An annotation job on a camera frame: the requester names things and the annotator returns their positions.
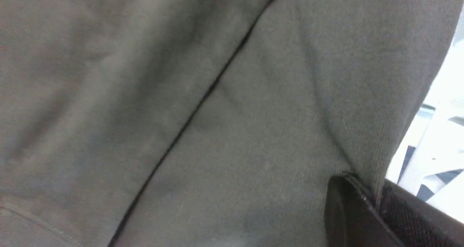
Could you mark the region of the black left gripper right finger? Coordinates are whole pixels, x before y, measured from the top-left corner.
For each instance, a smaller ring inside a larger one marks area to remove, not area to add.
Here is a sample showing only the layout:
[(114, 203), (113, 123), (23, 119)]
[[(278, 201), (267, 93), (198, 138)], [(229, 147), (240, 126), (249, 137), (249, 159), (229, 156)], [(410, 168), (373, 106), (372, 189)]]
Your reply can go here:
[(382, 189), (381, 217), (405, 247), (462, 247), (464, 227), (395, 183)]

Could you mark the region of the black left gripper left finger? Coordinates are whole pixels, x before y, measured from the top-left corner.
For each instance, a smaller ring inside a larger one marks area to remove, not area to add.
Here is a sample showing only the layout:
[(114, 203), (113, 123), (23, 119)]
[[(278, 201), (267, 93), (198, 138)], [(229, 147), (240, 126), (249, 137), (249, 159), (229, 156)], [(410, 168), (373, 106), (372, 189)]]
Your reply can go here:
[(328, 182), (325, 231), (329, 247), (404, 247), (373, 205), (371, 191), (352, 174)]

